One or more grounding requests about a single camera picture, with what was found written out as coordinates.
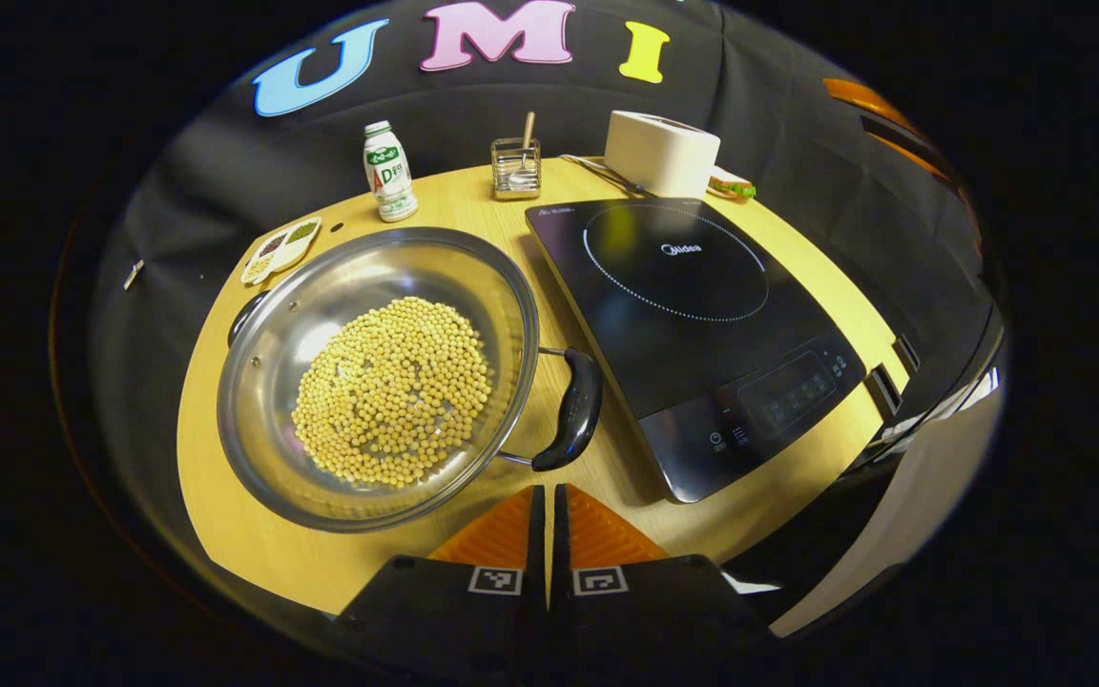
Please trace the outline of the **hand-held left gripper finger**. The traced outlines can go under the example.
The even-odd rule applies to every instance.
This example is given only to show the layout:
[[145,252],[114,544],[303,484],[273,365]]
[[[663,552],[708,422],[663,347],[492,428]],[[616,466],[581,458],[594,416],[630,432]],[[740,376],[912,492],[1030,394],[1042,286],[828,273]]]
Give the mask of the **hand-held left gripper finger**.
[[425,556],[396,555],[335,627],[404,683],[532,683],[547,627],[544,487],[493,505]]
[[555,487],[554,682],[739,683],[769,649],[769,627],[714,562],[671,556],[596,497]]

